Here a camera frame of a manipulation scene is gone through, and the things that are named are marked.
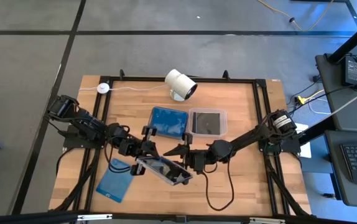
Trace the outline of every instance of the plastic container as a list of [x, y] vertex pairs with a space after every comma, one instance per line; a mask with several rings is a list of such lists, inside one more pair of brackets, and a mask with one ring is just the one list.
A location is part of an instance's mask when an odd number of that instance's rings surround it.
[[157, 128], [156, 135], [181, 139], [187, 125], [188, 113], [169, 108], [154, 107], [149, 125]]
[[193, 136], [219, 138], [227, 133], [227, 112], [211, 108], [191, 108], [187, 131]]

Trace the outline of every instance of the white camera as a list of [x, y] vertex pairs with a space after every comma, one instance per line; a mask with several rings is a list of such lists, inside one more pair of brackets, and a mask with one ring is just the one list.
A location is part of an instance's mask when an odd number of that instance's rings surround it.
[[170, 96], [176, 101], [189, 99], [198, 87], [198, 84], [176, 69], [167, 74], [165, 83], [171, 87]]

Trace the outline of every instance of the wooden tabletop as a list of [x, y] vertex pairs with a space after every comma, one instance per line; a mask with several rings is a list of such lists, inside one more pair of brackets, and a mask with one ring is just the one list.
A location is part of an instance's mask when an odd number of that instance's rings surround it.
[[[98, 85], [99, 76], [84, 76], [81, 88], [91, 88]], [[163, 85], [162, 82], [114, 82], [113, 88], [130, 86], [133, 88], [152, 88]], [[284, 92], [280, 80], [267, 80], [267, 90], [271, 110], [286, 109]], [[78, 101], [80, 106], [88, 111], [93, 111], [96, 90], [79, 91]], [[103, 96], [98, 117], [104, 105]], [[194, 95], [184, 102], [176, 102], [169, 96], [169, 87], [164, 86], [149, 91], [117, 90], [113, 91], [109, 104], [107, 124], [118, 122], [128, 125], [131, 134], [141, 138], [141, 129], [148, 124], [151, 110], [155, 106], [172, 108], [175, 110], [189, 111], [190, 108], [218, 108], [227, 112], [228, 133], [222, 137], [227, 141], [246, 133], [257, 125], [257, 116], [252, 85], [244, 83], [199, 83]], [[156, 143], [159, 154], [163, 154], [178, 143], [179, 140], [153, 136], [151, 140]], [[194, 137], [191, 149], [207, 149], [206, 143], [212, 143], [213, 138]], [[75, 186], [84, 149], [74, 149], [61, 161], [57, 179], [50, 200], [49, 208], [55, 208], [62, 203], [64, 198]], [[113, 158], [120, 159], [129, 164], [134, 163], [134, 158], [124, 157], [113, 152]], [[292, 155], [283, 153], [280, 156], [285, 185], [300, 206], [310, 213], [307, 193], [303, 181], [299, 161]], [[95, 188], [107, 170], [108, 162], [101, 152], [100, 162], [96, 174]], [[155, 213], [155, 214], [188, 214], [188, 215], [259, 215], [270, 216], [271, 206], [266, 181], [266, 171], [262, 154], [257, 149], [257, 143], [238, 151], [231, 160], [231, 176], [234, 184], [235, 200], [225, 210], [216, 212], [212, 210], [205, 197], [205, 178], [193, 173], [194, 178], [188, 185], [171, 186], [156, 177], [149, 171], [143, 176], [133, 178], [126, 195], [121, 203], [117, 203], [98, 192], [94, 192], [91, 202], [92, 212], [108, 213]], [[227, 165], [219, 163], [216, 172], [208, 174], [209, 197], [214, 207], [222, 207], [231, 199], [231, 188], [228, 181]], [[82, 193], [80, 208], [84, 208], [88, 186], [85, 185]], [[275, 187], [277, 204], [282, 213], [279, 190]]]

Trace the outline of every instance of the white round device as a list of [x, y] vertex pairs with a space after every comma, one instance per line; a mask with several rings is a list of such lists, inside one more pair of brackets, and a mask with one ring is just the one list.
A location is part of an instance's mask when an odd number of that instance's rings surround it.
[[173, 100], [184, 101], [192, 96], [198, 84], [189, 77], [173, 69], [167, 74], [165, 83], [171, 87], [170, 96]]
[[97, 92], [101, 94], [105, 94], [109, 91], [109, 85], [107, 83], [100, 83], [97, 86]]

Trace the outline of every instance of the clear plastic case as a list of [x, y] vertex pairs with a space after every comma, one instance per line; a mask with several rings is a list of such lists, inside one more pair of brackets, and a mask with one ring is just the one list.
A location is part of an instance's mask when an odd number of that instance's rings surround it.
[[227, 112], [212, 108], [191, 108], [187, 131], [193, 136], [222, 137], [227, 133]]

